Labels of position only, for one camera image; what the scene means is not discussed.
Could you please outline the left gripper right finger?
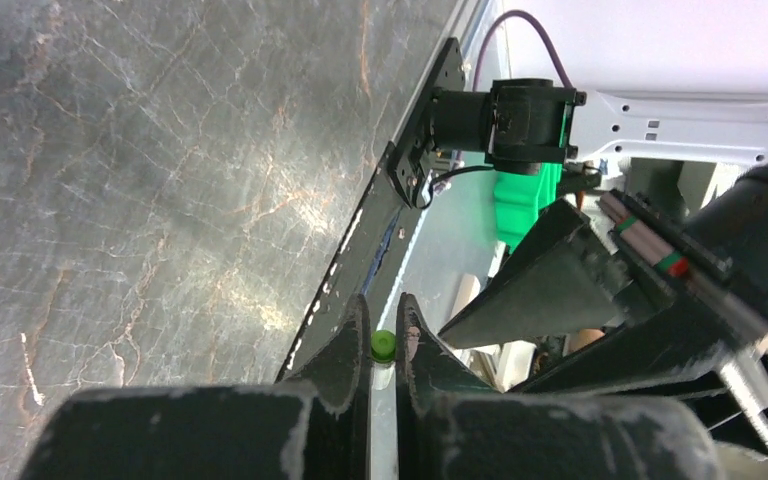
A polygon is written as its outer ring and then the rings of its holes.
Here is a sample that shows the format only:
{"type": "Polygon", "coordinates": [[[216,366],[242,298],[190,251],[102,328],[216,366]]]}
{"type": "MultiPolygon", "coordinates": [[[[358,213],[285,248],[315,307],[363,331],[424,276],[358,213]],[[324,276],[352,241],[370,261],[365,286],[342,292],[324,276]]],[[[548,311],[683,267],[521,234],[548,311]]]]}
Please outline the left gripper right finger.
{"type": "Polygon", "coordinates": [[[713,440],[660,397],[501,393],[431,333],[415,296],[396,320],[403,479],[722,479],[713,440]]]}

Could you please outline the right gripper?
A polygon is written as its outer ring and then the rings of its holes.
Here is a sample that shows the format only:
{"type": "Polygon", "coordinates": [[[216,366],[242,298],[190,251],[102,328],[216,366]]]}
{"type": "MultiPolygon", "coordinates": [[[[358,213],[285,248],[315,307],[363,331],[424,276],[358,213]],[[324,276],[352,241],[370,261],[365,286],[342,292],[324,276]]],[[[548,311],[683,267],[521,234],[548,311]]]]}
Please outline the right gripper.
{"type": "MultiPolygon", "coordinates": [[[[563,358],[512,393],[688,398],[712,435],[768,456],[768,308],[729,258],[616,196],[682,253],[681,298],[563,358]]],[[[439,331],[473,348],[597,328],[620,315],[630,277],[569,202],[553,202],[487,287],[439,331]]]]}

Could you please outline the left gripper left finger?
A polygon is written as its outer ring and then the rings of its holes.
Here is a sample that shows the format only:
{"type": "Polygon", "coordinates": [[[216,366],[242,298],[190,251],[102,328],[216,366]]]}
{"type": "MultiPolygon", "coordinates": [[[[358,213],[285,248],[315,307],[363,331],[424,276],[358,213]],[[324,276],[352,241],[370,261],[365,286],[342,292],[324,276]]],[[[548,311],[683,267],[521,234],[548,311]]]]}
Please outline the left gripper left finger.
{"type": "Polygon", "coordinates": [[[370,319],[350,297],[329,341],[270,385],[105,388],[67,399],[24,479],[365,479],[370,319]]]}

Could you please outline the green pen cap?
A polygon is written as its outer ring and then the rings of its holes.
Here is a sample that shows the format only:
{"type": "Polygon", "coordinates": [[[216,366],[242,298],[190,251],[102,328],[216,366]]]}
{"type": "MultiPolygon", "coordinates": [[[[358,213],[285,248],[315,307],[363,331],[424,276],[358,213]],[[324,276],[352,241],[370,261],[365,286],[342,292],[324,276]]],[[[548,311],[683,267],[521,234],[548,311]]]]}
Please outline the green pen cap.
{"type": "Polygon", "coordinates": [[[389,364],[396,356],[396,336],[389,330],[376,330],[370,338],[371,358],[379,364],[389,364]]]}

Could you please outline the red white marker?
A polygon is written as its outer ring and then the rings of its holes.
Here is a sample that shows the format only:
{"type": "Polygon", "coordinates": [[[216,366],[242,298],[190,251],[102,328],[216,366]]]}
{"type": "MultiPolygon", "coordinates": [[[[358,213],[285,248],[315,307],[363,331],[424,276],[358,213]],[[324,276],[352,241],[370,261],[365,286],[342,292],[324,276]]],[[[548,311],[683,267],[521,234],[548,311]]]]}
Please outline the red white marker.
{"type": "Polygon", "coordinates": [[[615,224],[617,235],[643,260],[669,277],[680,278],[689,271],[685,256],[649,228],[611,193],[605,193],[597,205],[615,224]]]}

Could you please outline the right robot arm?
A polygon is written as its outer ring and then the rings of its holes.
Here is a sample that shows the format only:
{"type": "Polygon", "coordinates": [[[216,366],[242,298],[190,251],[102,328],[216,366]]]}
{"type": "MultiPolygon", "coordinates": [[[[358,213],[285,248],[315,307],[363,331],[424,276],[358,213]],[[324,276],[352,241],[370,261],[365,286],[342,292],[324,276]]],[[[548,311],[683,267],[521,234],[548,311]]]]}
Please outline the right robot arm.
{"type": "Polygon", "coordinates": [[[768,457],[768,162],[682,222],[617,190],[598,205],[609,244],[553,202],[440,337],[466,349],[604,328],[518,390],[671,397],[768,457]]]}

